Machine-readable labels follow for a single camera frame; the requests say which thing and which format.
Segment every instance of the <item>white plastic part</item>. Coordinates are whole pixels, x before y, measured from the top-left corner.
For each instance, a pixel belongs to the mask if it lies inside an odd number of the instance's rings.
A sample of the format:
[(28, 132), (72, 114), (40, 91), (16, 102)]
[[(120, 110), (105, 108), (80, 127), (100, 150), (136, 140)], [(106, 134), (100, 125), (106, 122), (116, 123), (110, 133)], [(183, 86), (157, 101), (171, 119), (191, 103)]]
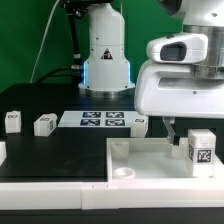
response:
[(34, 122), (34, 135), (48, 137), (57, 127), (56, 114), (43, 114)]
[(21, 132), (21, 112), (12, 111), (7, 112), (5, 117), (5, 131), (6, 133), (20, 133)]
[(135, 171), (129, 167), (121, 167), (114, 171), (115, 179), (133, 179), (135, 178)]
[(223, 0), (184, 0), (183, 2), (186, 12), (183, 24), (223, 27)]
[(130, 63), (124, 56), (124, 18), (109, 3), (90, 7), (89, 15), (90, 56), (79, 88), (98, 92), (134, 88)]
[(0, 166), (3, 164), (7, 158), (6, 145), (5, 142), (0, 142)]
[(188, 178), (185, 159), (170, 156), (167, 139), (128, 138), (128, 160), (111, 158), (107, 170), (135, 170), (134, 179), (101, 183), (0, 183), (1, 210), (224, 207), (224, 166), (214, 155), (212, 178)]
[[(161, 50), (164, 46), (184, 43), (186, 46), (186, 56), (182, 61), (163, 61)], [(165, 62), (173, 64), (193, 64), (203, 61), (207, 56), (208, 37), (204, 34), (178, 33), (171, 38), (163, 37), (150, 41), (147, 46), (147, 55), (155, 62)]]
[(149, 60), (139, 72), (135, 109), (147, 116), (223, 119), (223, 94), (222, 80), (197, 79), (191, 65)]
[(136, 116), (131, 124), (131, 137), (144, 138), (148, 131), (148, 117), (144, 115)]
[(116, 185), (92, 184), (82, 189), (82, 209), (118, 209), (119, 191)]
[(111, 155), (114, 159), (127, 159), (129, 156), (129, 142), (116, 139), (111, 143)]
[(216, 136), (207, 129), (189, 130), (187, 169), (190, 177), (212, 177)]

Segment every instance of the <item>black cable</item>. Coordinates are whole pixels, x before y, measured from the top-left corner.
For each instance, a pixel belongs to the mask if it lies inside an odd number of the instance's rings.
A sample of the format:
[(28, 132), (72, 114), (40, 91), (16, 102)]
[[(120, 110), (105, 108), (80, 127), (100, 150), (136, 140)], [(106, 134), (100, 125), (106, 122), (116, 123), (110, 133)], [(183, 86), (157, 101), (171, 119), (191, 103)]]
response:
[(58, 78), (58, 77), (73, 77), (74, 75), (51, 75), (51, 76), (49, 76), (49, 77), (46, 77), (45, 79), (47, 79), (47, 78)]
[(36, 84), (40, 84), (42, 83), (45, 79), (49, 78), (49, 77), (52, 77), (54, 74), (58, 73), (58, 72), (62, 72), (62, 71), (71, 71), (72, 68), (71, 67), (64, 67), (64, 68), (58, 68), (58, 69), (55, 69), (51, 72), (48, 72), (46, 75), (44, 75), (43, 77), (41, 77), (40, 79), (38, 79), (36, 81)]

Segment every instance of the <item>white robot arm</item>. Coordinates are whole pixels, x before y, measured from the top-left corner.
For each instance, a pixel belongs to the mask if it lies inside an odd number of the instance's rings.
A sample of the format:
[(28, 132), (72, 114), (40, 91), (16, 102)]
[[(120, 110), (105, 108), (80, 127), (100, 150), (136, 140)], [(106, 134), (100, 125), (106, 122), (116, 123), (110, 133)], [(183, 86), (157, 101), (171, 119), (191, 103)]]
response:
[(183, 32), (148, 44), (136, 110), (148, 116), (223, 118), (224, 0), (160, 0)]

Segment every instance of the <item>small white box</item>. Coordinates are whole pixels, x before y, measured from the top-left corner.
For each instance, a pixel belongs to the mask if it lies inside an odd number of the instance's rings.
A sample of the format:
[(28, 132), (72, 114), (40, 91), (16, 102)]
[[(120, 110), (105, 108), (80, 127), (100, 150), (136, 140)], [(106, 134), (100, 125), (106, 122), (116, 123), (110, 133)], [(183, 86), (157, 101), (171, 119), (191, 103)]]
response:
[(187, 169), (190, 177), (213, 176), (216, 136), (207, 129), (188, 132)]
[(0, 142), (0, 166), (3, 164), (7, 157), (5, 142)]
[(131, 137), (144, 138), (148, 131), (148, 117), (139, 115), (135, 117), (131, 124)]
[(34, 135), (48, 137), (56, 128), (56, 114), (43, 114), (34, 122)]
[(7, 112), (5, 116), (5, 132), (20, 133), (21, 132), (21, 112)]

